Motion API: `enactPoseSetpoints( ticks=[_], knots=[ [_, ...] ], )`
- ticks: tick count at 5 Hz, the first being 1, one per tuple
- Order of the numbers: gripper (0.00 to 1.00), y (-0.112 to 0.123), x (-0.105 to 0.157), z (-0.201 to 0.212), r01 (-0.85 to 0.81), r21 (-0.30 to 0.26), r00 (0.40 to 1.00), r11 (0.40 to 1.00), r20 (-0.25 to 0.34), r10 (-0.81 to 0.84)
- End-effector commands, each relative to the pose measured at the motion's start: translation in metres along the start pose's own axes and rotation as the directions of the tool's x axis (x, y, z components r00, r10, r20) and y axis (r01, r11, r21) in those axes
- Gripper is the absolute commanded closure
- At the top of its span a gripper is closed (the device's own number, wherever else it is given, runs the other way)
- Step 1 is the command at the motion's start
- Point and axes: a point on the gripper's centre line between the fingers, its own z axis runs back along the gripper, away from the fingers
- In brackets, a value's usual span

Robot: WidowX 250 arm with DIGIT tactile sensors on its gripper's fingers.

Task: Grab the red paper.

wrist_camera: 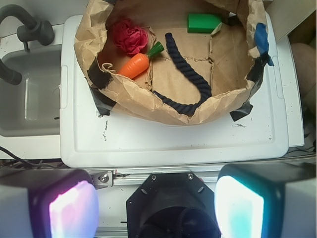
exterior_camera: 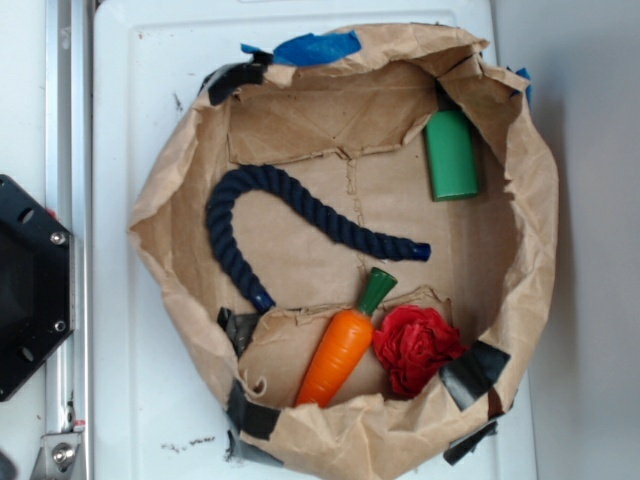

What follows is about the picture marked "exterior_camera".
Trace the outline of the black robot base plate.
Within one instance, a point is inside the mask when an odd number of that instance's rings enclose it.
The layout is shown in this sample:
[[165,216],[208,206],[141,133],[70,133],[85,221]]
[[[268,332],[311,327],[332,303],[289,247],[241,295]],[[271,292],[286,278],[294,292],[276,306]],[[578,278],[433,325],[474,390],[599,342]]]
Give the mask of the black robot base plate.
[[1,400],[10,400],[72,331],[72,234],[1,176]]

